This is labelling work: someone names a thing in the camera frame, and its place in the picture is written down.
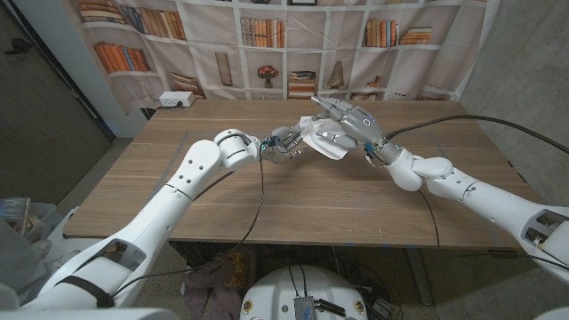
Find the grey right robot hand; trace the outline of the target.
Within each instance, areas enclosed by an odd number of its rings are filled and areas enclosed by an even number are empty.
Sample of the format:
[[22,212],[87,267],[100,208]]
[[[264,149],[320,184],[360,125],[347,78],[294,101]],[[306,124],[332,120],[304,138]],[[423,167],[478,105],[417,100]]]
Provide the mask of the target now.
[[335,98],[311,98],[325,112],[318,118],[330,118],[336,122],[342,133],[318,131],[317,135],[330,140],[344,148],[355,148],[358,142],[368,144],[377,155],[385,151],[386,142],[383,131],[371,114],[364,108]]

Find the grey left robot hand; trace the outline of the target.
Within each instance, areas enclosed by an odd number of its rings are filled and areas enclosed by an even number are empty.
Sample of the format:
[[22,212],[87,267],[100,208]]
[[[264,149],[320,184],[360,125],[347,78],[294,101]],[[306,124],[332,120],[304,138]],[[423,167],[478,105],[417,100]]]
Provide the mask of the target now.
[[260,145],[260,158],[273,164],[284,164],[309,151],[309,147],[296,150],[302,130],[298,125],[277,127]]

